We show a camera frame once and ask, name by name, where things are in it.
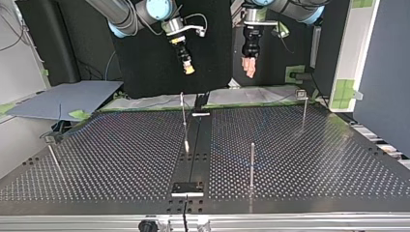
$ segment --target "white cable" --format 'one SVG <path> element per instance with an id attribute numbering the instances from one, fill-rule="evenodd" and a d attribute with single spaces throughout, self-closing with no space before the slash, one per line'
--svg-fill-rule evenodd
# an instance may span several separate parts
<path id="1" fill-rule="evenodd" d="M 204 14 L 200 14 L 200 13 L 190 14 L 190 15 L 184 17 L 184 21 L 187 21 L 188 18 L 195 17 L 195 16 L 201 16 L 204 19 L 204 21 L 205 21 L 205 31 L 207 31 L 208 30 L 208 20 L 207 20 L 207 18 Z"/>
<path id="2" fill-rule="evenodd" d="M 150 24 L 147 23 L 147 21 L 145 21 L 145 19 L 143 17 L 141 17 L 136 11 L 135 11 L 136 15 L 138 16 L 138 18 L 142 21 L 142 24 L 147 27 L 154 35 L 156 36 L 160 36 L 162 35 L 163 31 L 160 32 L 156 32 L 151 26 Z"/>
<path id="3" fill-rule="evenodd" d="M 106 64 L 106 67 L 105 67 L 105 75 L 104 75 L 104 80 L 105 80 L 105 81 L 107 81 L 107 79 L 108 79 L 109 65 L 111 64 L 112 58 L 114 58 L 114 55 L 115 55 L 116 53 L 117 53 L 117 52 L 116 52 L 115 50 L 112 52 L 111 56 L 109 57 L 108 63 Z"/>

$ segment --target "black cable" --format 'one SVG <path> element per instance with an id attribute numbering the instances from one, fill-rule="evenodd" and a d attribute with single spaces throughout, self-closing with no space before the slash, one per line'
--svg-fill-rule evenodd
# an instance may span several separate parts
<path id="1" fill-rule="evenodd" d="M 317 91 L 319 92 L 319 95 L 322 97 L 323 102 L 325 102 L 326 106 L 330 109 L 329 103 L 326 101 L 325 96 L 323 95 L 322 91 L 319 89 L 319 85 L 316 82 L 316 79 L 314 78 L 313 73 L 310 73 L 311 79 L 313 80 L 314 85 L 316 86 Z"/>
<path id="2" fill-rule="evenodd" d="M 280 38 L 280 40 L 281 40 L 281 42 L 282 42 L 284 48 L 287 50 L 287 52 L 289 52 L 290 54 L 295 54 L 295 51 L 292 51 L 292 50 L 289 49 L 289 47 L 287 46 L 287 44 L 286 44 L 286 42 L 284 41 L 283 36 L 281 35 L 281 32 L 280 32 L 280 24 L 281 24 L 281 22 L 280 22 L 280 17 L 281 17 L 281 15 L 282 15 L 282 13 L 284 12 L 284 10 L 286 10 L 287 5 L 285 5 L 285 7 L 283 7 L 283 9 L 282 9 L 280 12 L 278 12 L 278 34 L 279 34 L 279 38 Z"/>
<path id="3" fill-rule="evenodd" d="M 311 79 L 313 80 L 314 85 L 316 86 L 317 91 L 319 92 L 319 95 L 320 95 L 320 96 L 322 97 L 322 99 L 323 99 L 323 102 L 325 102 L 325 104 L 326 104 L 326 106 L 328 107 L 328 109 L 330 109 L 329 103 L 328 103 L 328 101 L 326 101 L 325 96 L 324 96 L 323 93 L 320 91 L 319 85 L 317 85 L 317 82 L 316 82 L 316 79 L 314 79 L 313 73 L 310 73 L 310 75 L 311 75 Z M 357 121 L 356 121 L 354 118 L 350 117 L 350 116 L 347 115 L 346 113 L 340 113 L 340 114 L 342 114 L 342 115 L 344 115 L 346 118 L 350 119 L 350 121 L 353 121 L 353 122 L 357 123 Z"/>
<path id="4" fill-rule="evenodd" d="M 44 136 L 45 136 L 46 134 L 48 134 L 48 133 L 53 132 L 54 130 L 56 130 L 57 127 L 58 127 L 58 124 L 59 124 L 60 120 L 61 120 L 61 103 L 59 103 L 59 105 L 58 105 L 58 120 L 57 120 L 57 123 L 54 125 L 54 127 L 51 128 L 51 131 L 47 131 L 47 132 L 43 133 L 42 135 L 40 135 L 39 138 L 44 138 Z"/>
<path id="5" fill-rule="evenodd" d="M 188 229 L 187 215 L 185 214 L 186 210 L 187 210 L 187 200 L 185 200 L 185 206 L 184 206 L 184 212 L 182 214 L 182 219 L 184 220 L 185 232 L 189 232 L 190 230 Z"/>
<path id="6" fill-rule="evenodd" d="M 93 73 L 91 73 L 91 75 L 93 75 L 94 77 L 97 77 L 98 79 L 103 79 L 103 73 L 100 72 L 97 68 L 95 68 L 94 66 L 92 66 L 92 65 L 90 65 L 90 64 L 88 64 L 88 63 L 85 63 L 84 61 L 78 59 L 77 57 L 75 57 L 75 60 L 76 60 L 79 64 L 81 64 L 82 66 L 84 66 L 86 69 L 88 69 L 88 72 L 89 72 L 90 70 L 93 70 L 93 71 L 95 71 L 99 76 L 96 76 L 96 75 L 94 75 Z"/>
<path id="7" fill-rule="evenodd" d="M 6 47 L 0 48 L 0 51 L 4 51 L 4 50 L 7 50 L 7 49 L 9 49 L 9 48 L 14 47 L 15 45 L 17 45 L 17 44 L 21 41 L 21 39 L 23 38 L 23 36 L 24 36 L 24 29 L 21 30 L 21 35 L 18 37 L 18 39 L 17 39 L 16 42 L 14 42 L 13 44 L 8 45 L 8 46 L 6 46 Z"/>

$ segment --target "white wall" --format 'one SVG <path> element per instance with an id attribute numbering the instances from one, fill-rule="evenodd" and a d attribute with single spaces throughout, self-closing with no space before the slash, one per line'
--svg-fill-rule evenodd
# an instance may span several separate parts
<path id="1" fill-rule="evenodd" d="M 12 0 L 1 0 L 0 4 L 11 11 L 14 9 Z M 16 32 L 21 32 L 15 16 L 1 8 L 0 14 Z M 13 44 L 17 39 L 18 36 L 0 17 L 0 48 Z M 0 51 L 0 104 L 22 99 L 45 88 L 41 68 L 30 45 L 19 42 L 12 48 Z"/>
<path id="2" fill-rule="evenodd" d="M 0 0 L 0 5 L 11 11 L 15 9 L 12 0 Z M 15 15 L 1 8 L 0 14 L 16 32 L 21 32 Z M 13 44 L 17 39 L 18 36 L 0 16 L 0 48 Z M 47 87 L 47 80 L 44 81 L 41 75 L 43 66 L 33 51 L 32 46 L 23 42 L 0 51 L 0 104 L 24 99 Z M 51 120 L 0 115 L 0 178 L 45 147 L 39 136 L 50 131 L 54 123 Z"/>
<path id="3" fill-rule="evenodd" d="M 359 90 L 379 3 L 380 0 L 374 0 L 371 7 L 350 9 L 330 102 L 333 101 L 338 79 L 354 79 L 354 89 Z M 356 100 L 352 100 L 347 109 L 334 109 L 331 106 L 331 110 L 333 112 L 352 112 L 355 104 Z"/>
<path id="4" fill-rule="evenodd" d="M 0 124 L 0 179 L 45 147 L 40 135 L 54 123 L 14 117 Z"/>

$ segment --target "perforated metal table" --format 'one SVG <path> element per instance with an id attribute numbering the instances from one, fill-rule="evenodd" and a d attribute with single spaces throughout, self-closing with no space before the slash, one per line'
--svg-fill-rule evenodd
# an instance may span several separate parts
<path id="1" fill-rule="evenodd" d="M 113 231 L 147 217 L 179 221 L 174 229 L 205 217 L 223 228 L 233 215 L 232 228 L 244 218 L 410 228 L 410 171 L 320 106 L 305 122 L 299 105 L 213 109 L 189 117 L 188 152 L 183 140 L 180 111 L 97 114 L 56 147 L 60 165 L 44 150 L 0 180 L 0 231 L 33 222 L 21 216 L 93 229 L 112 222 Z M 174 183 L 189 182 L 203 184 L 204 196 L 171 197 Z"/>

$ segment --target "green tape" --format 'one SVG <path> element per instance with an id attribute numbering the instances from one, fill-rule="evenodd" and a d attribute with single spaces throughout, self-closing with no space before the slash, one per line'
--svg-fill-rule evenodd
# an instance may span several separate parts
<path id="1" fill-rule="evenodd" d="M 291 73 L 304 73 L 305 72 L 305 66 L 291 66 L 291 67 L 286 67 L 286 74 L 285 74 L 285 83 L 291 83 L 291 84 L 302 84 L 302 80 L 296 80 L 295 78 L 290 77 Z"/>
<path id="2" fill-rule="evenodd" d="M 15 107 L 15 103 L 0 104 L 0 116 Z"/>
<path id="3" fill-rule="evenodd" d="M 352 8 L 368 8 L 373 6 L 374 0 L 353 0 Z"/>
<path id="4" fill-rule="evenodd" d="M 43 70 L 43 75 L 48 76 L 48 70 Z"/>
<path id="5" fill-rule="evenodd" d="M 268 8 L 263 8 L 256 13 L 256 21 L 265 21 Z"/>
<path id="6" fill-rule="evenodd" d="M 78 109 L 75 111 L 72 111 L 69 113 L 70 116 L 72 116 L 75 119 L 79 119 L 79 120 L 85 120 L 88 119 L 91 114 L 85 112 L 84 110 Z"/>
<path id="7" fill-rule="evenodd" d="M 332 108 L 349 108 L 350 101 L 355 96 L 355 91 L 353 89 L 354 84 L 355 80 L 352 79 L 339 79 L 336 82 L 336 89 L 332 101 Z"/>

